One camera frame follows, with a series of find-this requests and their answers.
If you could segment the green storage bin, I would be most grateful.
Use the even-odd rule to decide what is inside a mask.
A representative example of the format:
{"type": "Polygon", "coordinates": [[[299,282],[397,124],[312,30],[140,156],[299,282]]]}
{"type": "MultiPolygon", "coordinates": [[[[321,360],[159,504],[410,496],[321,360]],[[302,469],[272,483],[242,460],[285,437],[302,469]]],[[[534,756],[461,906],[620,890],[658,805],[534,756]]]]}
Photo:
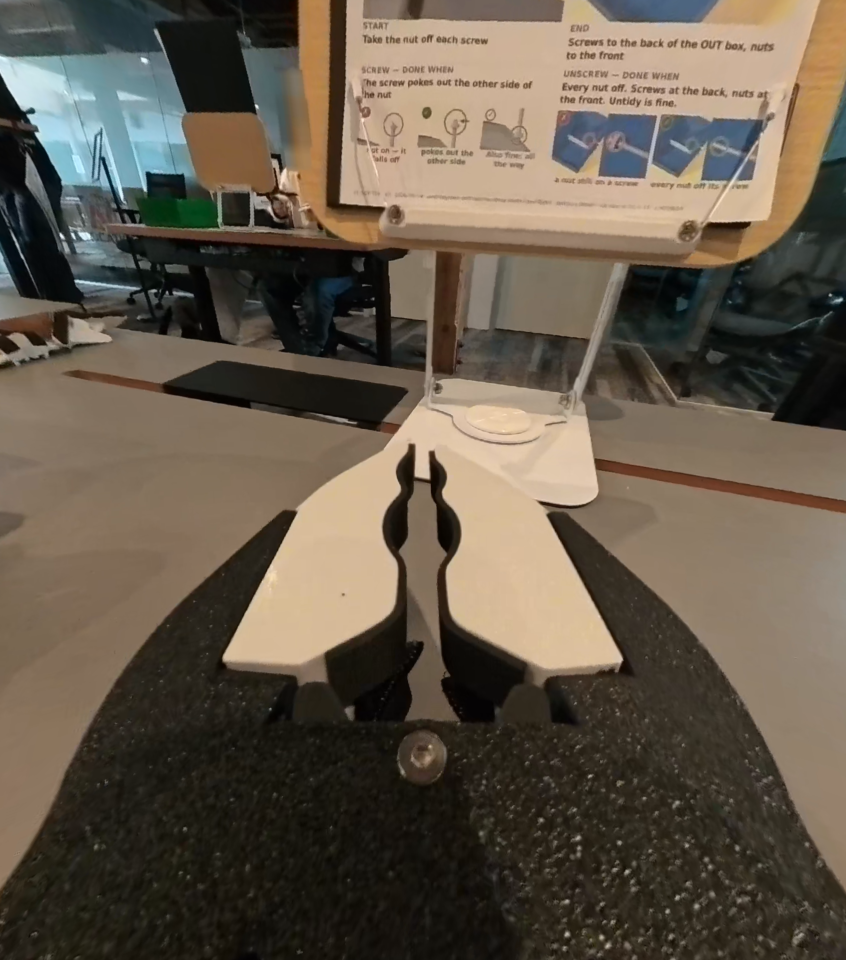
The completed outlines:
{"type": "Polygon", "coordinates": [[[179,230],[214,230],[219,226],[216,203],[210,198],[141,196],[137,205],[146,226],[179,230]]]}

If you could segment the black mesh office chair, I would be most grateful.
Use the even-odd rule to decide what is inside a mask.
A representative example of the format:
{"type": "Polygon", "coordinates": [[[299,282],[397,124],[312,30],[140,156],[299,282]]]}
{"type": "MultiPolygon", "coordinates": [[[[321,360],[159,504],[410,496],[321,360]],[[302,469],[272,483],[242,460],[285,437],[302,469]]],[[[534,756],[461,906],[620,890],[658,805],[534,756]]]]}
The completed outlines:
{"type": "Polygon", "coordinates": [[[846,156],[822,164],[793,227],[721,290],[673,390],[774,415],[817,365],[846,354],[846,156]]]}

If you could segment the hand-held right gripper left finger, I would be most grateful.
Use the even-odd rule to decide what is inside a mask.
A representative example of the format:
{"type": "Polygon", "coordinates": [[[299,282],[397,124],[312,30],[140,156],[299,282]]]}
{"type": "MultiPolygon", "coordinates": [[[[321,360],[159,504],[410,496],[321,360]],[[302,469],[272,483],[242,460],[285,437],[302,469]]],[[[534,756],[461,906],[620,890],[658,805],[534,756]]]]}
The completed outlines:
{"type": "Polygon", "coordinates": [[[412,703],[401,550],[415,448],[397,442],[292,512],[225,652],[228,672],[284,678],[296,718],[397,722],[412,703]]]}

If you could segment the dark hanging coat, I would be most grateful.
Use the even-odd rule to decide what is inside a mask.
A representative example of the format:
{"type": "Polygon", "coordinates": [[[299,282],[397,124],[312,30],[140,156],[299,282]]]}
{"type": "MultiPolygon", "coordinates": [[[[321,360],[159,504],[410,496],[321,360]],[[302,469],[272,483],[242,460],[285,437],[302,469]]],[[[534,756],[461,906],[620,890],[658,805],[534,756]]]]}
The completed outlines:
{"type": "Polygon", "coordinates": [[[0,254],[23,297],[82,306],[61,246],[62,182],[0,74],[0,254]]]}

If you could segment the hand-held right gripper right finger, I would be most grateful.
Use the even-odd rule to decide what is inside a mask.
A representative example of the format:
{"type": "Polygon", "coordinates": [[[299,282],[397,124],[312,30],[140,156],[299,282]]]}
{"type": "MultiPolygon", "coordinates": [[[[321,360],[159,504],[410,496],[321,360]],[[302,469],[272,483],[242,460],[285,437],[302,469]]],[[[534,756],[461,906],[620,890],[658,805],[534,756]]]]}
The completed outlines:
{"type": "Polygon", "coordinates": [[[429,453],[444,558],[443,693],[462,723],[573,722],[569,690],[614,684],[624,653],[574,549],[582,530],[447,447],[429,453]]]}

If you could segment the small wooden stand board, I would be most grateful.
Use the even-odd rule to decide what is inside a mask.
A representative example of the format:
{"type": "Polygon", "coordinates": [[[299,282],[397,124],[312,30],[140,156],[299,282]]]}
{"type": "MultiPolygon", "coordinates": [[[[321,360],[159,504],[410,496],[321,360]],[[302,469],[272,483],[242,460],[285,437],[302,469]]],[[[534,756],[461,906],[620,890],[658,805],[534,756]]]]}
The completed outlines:
{"type": "Polygon", "coordinates": [[[194,174],[211,193],[268,194],[277,187],[270,144],[253,112],[187,112],[182,117],[194,174]]]}

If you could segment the wooden office table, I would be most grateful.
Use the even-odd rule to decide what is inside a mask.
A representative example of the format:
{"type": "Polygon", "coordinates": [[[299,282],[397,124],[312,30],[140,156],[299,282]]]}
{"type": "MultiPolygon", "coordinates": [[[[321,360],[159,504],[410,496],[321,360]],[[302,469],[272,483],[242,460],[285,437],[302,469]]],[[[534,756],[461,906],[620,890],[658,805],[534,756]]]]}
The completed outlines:
{"type": "Polygon", "coordinates": [[[305,229],[178,229],[112,222],[112,237],[167,241],[169,250],[155,254],[167,266],[186,267],[192,283],[199,338],[222,343],[207,268],[226,271],[283,271],[300,267],[308,274],[328,271],[340,259],[362,258],[373,291],[375,345],[359,351],[380,366],[393,365],[392,314],[389,263],[405,256],[400,248],[379,243],[358,244],[318,230],[305,229]]]}

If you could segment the white document stand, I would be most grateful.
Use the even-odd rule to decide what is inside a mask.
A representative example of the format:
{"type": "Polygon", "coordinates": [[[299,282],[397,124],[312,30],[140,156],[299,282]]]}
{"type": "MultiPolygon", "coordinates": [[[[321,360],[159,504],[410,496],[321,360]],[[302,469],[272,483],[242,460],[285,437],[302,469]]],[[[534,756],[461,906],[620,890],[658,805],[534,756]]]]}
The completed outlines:
{"type": "Polygon", "coordinates": [[[584,390],[630,264],[683,258],[699,245],[713,214],[618,210],[573,216],[465,210],[391,201],[381,215],[386,236],[434,248],[469,244],[492,251],[612,255],[613,267],[582,366],[568,390],[546,391],[460,378],[437,369],[437,327],[427,326],[424,397],[398,431],[416,447],[416,475],[434,477],[429,452],[447,447],[501,475],[531,498],[576,508],[598,494],[597,468],[584,390]]]}

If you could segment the printed instruction sheet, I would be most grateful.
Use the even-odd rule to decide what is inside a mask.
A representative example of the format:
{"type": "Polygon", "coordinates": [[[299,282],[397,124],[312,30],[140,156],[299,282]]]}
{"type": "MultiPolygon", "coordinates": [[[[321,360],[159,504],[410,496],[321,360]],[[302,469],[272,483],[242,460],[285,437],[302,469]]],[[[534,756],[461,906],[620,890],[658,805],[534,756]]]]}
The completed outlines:
{"type": "Polygon", "coordinates": [[[335,204],[765,221],[819,2],[335,3],[335,204]]]}

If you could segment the cardboard box of grippers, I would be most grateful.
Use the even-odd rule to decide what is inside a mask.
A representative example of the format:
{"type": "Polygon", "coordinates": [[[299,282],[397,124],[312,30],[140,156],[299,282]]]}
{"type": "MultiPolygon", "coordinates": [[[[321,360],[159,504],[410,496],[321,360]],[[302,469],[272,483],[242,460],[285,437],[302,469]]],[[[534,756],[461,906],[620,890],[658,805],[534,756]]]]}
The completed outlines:
{"type": "Polygon", "coordinates": [[[107,344],[112,341],[110,330],[125,321],[123,315],[78,316],[69,310],[0,320],[0,369],[107,344]]]}

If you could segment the black desk mat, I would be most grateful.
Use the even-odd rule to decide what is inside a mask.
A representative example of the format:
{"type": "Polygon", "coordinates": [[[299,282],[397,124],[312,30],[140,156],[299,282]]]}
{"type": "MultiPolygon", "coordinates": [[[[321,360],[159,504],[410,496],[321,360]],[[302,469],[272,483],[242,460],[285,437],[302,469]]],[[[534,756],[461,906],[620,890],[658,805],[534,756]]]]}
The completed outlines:
{"type": "Polygon", "coordinates": [[[167,394],[260,406],[347,425],[378,427],[407,396],[399,386],[275,366],[216,361],[163,383],[167,394]]]}

